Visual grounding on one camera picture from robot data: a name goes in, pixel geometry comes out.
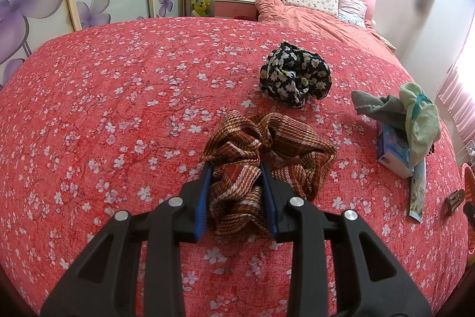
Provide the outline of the brown plastic hair clip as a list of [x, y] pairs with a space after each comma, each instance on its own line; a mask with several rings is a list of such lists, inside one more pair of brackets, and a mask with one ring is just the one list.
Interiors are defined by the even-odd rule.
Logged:
[[460, 189], [451, 193], [444, 201], [447, 215], [451, 216], [464, 201], [465, 201], [464, 189]]

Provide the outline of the brown striped scrunchie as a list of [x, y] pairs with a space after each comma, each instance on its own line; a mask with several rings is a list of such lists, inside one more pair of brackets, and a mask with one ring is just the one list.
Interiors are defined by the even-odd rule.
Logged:
[[260, 167], [312, 201], [337, 159], [334, 144], [302, 121], [280, 113], [245, 116], [230, 112], [208, 140], [205, 161], [213, 165], [208, 213], [218, 235], [246, 228], [264, 230], [264, 188]]

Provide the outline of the black daisy print scrunchie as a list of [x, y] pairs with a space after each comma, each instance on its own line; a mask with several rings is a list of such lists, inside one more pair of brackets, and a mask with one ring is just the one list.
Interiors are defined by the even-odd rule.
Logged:
[[263, 92], [298, 109], [310, 97], [326, 98], [332, 81], [331, 69], [318, 53], [286, 41], [267, 56], [259, 74]]

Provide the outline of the floral sachet packet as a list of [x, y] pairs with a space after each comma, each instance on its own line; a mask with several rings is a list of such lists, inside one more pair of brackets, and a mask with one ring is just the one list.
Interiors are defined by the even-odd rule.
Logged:
[[423, 159], [414, 167], [414, 174], [411, 177], [411, 197], [408, 216], [418, 223], [422, 223], [423, 208], [425, 203], [425, 192], [427, 183], [426, 159]]

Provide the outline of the blue tissue pack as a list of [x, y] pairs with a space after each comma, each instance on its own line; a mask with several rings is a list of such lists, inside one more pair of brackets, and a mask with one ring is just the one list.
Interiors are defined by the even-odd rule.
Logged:
[[379, 122], [377, 161], [402, 179], [414, 174], [414, 168], [409, 166], [410, 149], [407, 139], [401, 130]]

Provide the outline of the orange plastic laundry basket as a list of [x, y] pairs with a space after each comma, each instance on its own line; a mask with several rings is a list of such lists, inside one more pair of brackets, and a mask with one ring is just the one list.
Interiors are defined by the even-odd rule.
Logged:
[[472, 228], [475, 228], [474, 225], [474, 191], [475, 191], [475, 180], [474, 172], [468, 164], [462, 166], [463, 180], [465, 184], [465, 204], [463, 207], [463, 212], [468, 219], [468, 223]]

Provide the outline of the red floral bedspread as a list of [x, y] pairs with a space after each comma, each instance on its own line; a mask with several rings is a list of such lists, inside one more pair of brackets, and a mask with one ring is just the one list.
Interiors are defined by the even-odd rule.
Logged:
[[[326, 98], [292, 109], [262, 93], [260, 67], [282, 42], [325, 60]], [[416, 222], [410, 184], [377, 162], [377, 125], [350, 99], [396, 94], [410, 79], [386, 49], [229, 19], [147, 19], [50, 40], [1, 90], [1, 266], [39, 310], [117, 210], [147, 212], [200, 174], [226, 114], [278, 112], [337, 148], [316, 206], [361, 215], [438, 310], [465, 272], [468, 240], [463, 212], [442, 214], [463, 186], [450, 136], [428, 156]]]

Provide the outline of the grey sock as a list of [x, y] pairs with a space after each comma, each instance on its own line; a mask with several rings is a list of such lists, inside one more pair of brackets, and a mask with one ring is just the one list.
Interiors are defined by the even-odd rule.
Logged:
[[375, 97], [356, 90], [351, 92], [351, 100], [358, 115], [366, 115], [398, 130], [405, 130], [406, 109], [398, 97], [391, 94]]

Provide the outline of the light green sock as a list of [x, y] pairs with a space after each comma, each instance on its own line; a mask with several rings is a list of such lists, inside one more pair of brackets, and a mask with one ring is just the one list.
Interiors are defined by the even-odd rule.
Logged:
[[439, 113], [423, 89], [413, 82], [400, 86], [399, 100], [406, 110], [405, 131], [410, 148], [409, 165], [415, 167], [440, 139]]

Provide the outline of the pink curtain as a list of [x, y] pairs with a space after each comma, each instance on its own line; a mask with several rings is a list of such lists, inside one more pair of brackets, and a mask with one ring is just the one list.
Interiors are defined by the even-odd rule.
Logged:
[[437, 93], [464, 143], [474, 139], [474, 24]]

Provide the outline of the striped pink pillow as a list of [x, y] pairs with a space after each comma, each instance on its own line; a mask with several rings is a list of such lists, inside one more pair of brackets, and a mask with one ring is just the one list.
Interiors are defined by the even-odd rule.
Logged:
[[345, 23], [365, 29], [367, 10], [368, 6], [364, 1], [339, 0], [337, 17]]

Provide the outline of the coral pink duvet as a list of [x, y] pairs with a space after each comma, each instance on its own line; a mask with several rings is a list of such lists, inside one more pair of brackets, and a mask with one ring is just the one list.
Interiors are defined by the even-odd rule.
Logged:
[[362, 28], [319, 10], [287, 5], [281, 0], [256, 0], [255, 5], [259, 13], [259, 22], [318, 34], [371, 53], [376, 51], [394, 53], [369, 24]]

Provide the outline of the green frog plush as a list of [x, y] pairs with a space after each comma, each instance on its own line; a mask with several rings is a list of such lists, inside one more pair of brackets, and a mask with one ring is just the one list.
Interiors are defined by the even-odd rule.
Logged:
[[210, 15], [211, 0], [191, 0], [191, 15], [208, 17]]

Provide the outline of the pink bedside table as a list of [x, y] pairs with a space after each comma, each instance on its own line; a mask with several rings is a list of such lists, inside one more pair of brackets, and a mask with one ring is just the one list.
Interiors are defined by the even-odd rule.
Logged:
[[215, 18], [256, 21], [256, 0], [213, 0]]

